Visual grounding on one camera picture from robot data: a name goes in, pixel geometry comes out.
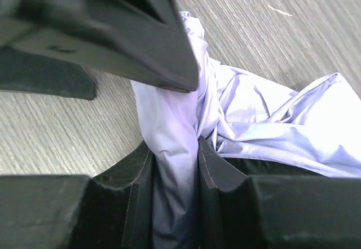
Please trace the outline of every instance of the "light purple garment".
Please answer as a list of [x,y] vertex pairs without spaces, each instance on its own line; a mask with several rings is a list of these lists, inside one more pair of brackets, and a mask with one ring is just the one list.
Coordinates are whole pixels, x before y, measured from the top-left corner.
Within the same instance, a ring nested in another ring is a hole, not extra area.
[[207,53],[204,29],[180,13],[199,64],[198,92],[132,82],[140,128],[157,157],[153,244],[196,248],[197,138],[222,157],[276,161],[329,177],[361,177],[361,101],[338,73],[296,92]]

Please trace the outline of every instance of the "lavender fabric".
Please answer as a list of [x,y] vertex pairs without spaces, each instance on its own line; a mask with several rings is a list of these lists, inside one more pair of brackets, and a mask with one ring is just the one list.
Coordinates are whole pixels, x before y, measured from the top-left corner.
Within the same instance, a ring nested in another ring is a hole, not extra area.
[[301,92],[209,57],[204,29],[181,12],[199,64],[197,92],[132,82],[143,138],[157,157],[153,245],[197,248],[197,139],[222,157],[276,161],[328,177],[361,177],[361,100],[334,73]]

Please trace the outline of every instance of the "white speck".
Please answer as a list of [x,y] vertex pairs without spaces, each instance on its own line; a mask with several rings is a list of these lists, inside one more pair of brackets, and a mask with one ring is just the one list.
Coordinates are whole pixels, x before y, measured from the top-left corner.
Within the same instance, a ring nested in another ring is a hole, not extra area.
[[285,16],[293,16],[293,15],[291,15],[291,14],[289,14],[289,13],[286,13],[286,12],[284,12],[284,11],[281,11],[281,10],[278,10],[278,9],[276,9],[276,8],[273,8],[273,7],[270,6],[270,5],[267,5],[267,7],[268,7],[269,9],[272,9],[273,11],[276,11],[276,12],[282,14],[282,15],[285,15]]

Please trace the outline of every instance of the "black plastic part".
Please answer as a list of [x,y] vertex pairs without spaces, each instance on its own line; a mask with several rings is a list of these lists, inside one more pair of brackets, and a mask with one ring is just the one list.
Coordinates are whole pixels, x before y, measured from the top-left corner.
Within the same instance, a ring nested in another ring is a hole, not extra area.
[[[227,232],[228,222],[224,222],[222,215],[221,192],[232,193],[247,179],[247,176],[219,157],[203,137],[199,139],[198,166],[201,195],[201,248],[242,248],[242,244],[228,247],[230,234]],[[227,208],[231,209],[231,213],[242,209],[238,203],[235,205],[234,202],[229,202]]]
[[202,249],[361,248],[360,179],[246,176],[199,144]]
[[10,47],[0,49],[0,90],[87,100],[96,96],[95,82],[80,65]]
[[281,176],[320,176],[318,173],[293,165],[277,163],[275,161],[241,158],[224,158],[224,160],[247,175],[273,174]]
[[0,176],[0,248],[151,248],[153,154],[145,143],[87,176]]
[[0,45],[165,89],[197,89],[174,0],[19,0],[13,10],[0,19],[9,32]]

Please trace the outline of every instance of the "wooden surface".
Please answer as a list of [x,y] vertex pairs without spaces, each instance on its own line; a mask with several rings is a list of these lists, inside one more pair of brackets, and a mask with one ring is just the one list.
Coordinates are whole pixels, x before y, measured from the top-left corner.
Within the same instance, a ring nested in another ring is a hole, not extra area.
[[[300,90],[339,71],[361,95],[361,0],[178,0],[199,17],[213,58]],[[0,93],[0,173],[95,175],[141,136],[127,80],[90,71],[88,102]]]

